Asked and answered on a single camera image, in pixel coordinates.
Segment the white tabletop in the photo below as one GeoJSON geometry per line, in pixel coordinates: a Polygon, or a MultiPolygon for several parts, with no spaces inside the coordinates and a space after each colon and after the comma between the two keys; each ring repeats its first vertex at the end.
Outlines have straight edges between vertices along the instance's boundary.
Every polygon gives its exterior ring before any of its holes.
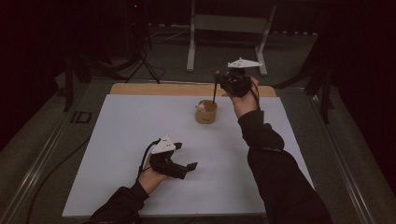
{"type": "MultiPolygon", "coordinates": [[[[172,160],[198,162],[185,179],[166,179],[141,216],[245,215],[265,208],[248,168],[242,139],[228,97],[218,97],[213,124],[195,121],[195,106],[208,96],[111,95],[106,97],[64,208],[64,217],[89,217],[121,186],[131,187],[147,146],[168,135],[183,144],[172,160]]],[[[277,97],[261,97],[265,121],[285,140],[312,184],[284,107],[277,97]]]]}

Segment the gray floor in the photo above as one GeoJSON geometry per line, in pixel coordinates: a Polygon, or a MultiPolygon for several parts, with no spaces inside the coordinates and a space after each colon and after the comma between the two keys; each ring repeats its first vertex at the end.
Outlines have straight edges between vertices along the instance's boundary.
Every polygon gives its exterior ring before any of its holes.
{"type": "MultiPolygon", "coordinates": [[[[204,40],[202,36],[198,39],[192,73],[186,71],[188,35],[179,35],[163,42],[158,41],[165,40],[167,36],[155,35],[147,61],[166,71],[162,81],[212,83],[216,70],[225,71],[228,62],[239,57],[255,60],[254,41],[221,44],[208,41],[207,36],[204,40]]],[[[288,37],[272,34],[263,52],[268,77],[260,77],[256,68],[247,69],[247,73],[257,77],[261,85],[274,85],[293,77],[298,74],[315,39],[315,36],[307,35],[288,37]]],[[[160,75],[162,69],[154,70],[160,75]]],[[[123,76],[130,74],[131,71],[121,73],[123,76]]],[[[90,84],[76,82],[76,100],[70,113],[63,112],[64,98],[53,96],[0,152],[0,215],[6,215],[5,219],[0,220],[4,223],[25,223],[41,183],[44,183],[43,188],[35,199],[30,223],[80,223],[85,220],[62,217],[85,147],[59,166],[45,182],[43,178],[76,150],[94,128],[103,100],[116,81],[100,74],[93,75],[94,80],[90,84]],[[74,111],[92,112],[91,122],[70,123],[74,111]],[[44,168],[31,172],[36,158],[40,156],[47,162],[35,167],[41,165],[44,168]],[[19,189],[22,184],[31,188],[19,189]]],[[[64,77],[60,75],[58,78],[62,86],[64,77]]],[[[131,82],[148,80],[152,81],[152,77],[142,66],[131,82]]],[[[301,89],[306,81],[276,90],[276,93],[286,108],[316,190],[329,207],[334,223],[396,223],[395,196],[379,172],[337,89],[332,87],[333,108],[329,110],[330,124],[327,125],[318,115],[318,101],[313,96],[306,96],[301,89]]],[[[265,218],[156,218],[145,219],[144,223],[265,223],[265,218]]]]}

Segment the black cable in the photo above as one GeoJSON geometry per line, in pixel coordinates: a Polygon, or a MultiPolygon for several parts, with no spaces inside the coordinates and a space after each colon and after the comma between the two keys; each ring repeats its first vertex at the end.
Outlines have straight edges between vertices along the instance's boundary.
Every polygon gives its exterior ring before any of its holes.
{"type": "Polygon", "coordinates": [[[253,94],[254,100],[256,100],[257,110],[261,110],[261,109],[260,109],[259,88],[257,87],[257,85],[256,85],[254,82],[251,82],[251,83],[253,83],[253,86],[256,88],[256,92],[257,92],[257,94],[254,93],[253,89],[250,88],[250,91],[251,91],[251,93],[253,94]]]}
{"type": "Polygon", "coordinates": [[[142,162],[140,163],[140,166],[139,166],[139,170],[137,171],[136,181],[139,178],[140,174],[142,174],[142,172],[144,171],[143,165],[145,164],[145,160],[146,160],[149,150],[151,149],[152,146],[157,145],[160,141],[161,141],[161,138],[159,138],[157,141],[152,142],[150,145],[148,145],[148,148],[146,148],[145,155],[143,156],[142,162]]]}
{"type": "Polygon", "coordinates": [[[43,188],[44,184],[47,182],[49,177],[65,162],[67,161],[70,157],[72,157],[76,152],[78,152],[85,144],[87,144],[90,141],[91,137],[88,137],[87,140],[85,140],[77,149],[75,149],[72,153],[70,153],[66,158],[64,158],[58,165],[56,165],[50,172],[47,174],[47,176],[44,178],[43,182],[40,184],[40,186],[37,189],[37,192],[33,196],[32,203],[30,204],[29,211],[26,217],[26,224],[29,224],[30,222],[30,215],[32,215],[33,211],[33,206],[35,205],[35,199],[38,196],[38,193],[40,190],[43,188]]]}
{"type": "Polygon", "coordinates": [[[149,168],[151,168],[151,166],[149,166],[148,168],[142,170],[142,172],[140,172],[140,174],[142,174],[143,172],[147,171],[149,168]]]}

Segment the paper cup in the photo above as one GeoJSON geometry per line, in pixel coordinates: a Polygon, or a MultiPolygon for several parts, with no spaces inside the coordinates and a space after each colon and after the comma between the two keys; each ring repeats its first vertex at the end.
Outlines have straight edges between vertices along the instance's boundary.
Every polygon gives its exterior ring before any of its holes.
{"type": "Polygon", "coordinates": [[[198,123],[210,124],[215,122],[218,105],[211,100],[200,101],[195,112],[195,119],[198,123]]]}

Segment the person's right hand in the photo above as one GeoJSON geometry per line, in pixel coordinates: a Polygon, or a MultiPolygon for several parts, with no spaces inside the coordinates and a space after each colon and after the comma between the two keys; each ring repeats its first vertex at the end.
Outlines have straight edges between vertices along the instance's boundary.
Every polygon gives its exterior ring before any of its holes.
{"type": "MultiPolygon", "coordinates": [[[[256,87],[259,86],[259,80],[257,80],[255,77],[250,77],[250,79],[252,81],[251,89],[253,89],[255,94],[257,94],[256,87]]],[[[233,102],[233,110],[235,111],[235,115],[237,118],[242,117],[247,112],[250,112],[252,110],[257,110],[258,108],[256,99],[251,91],[249,91],[246,95],[244,95],[241,98],[232,95],[229,92],[227,92],[227,95],[230,96],[230,99],[233,102]]]]}

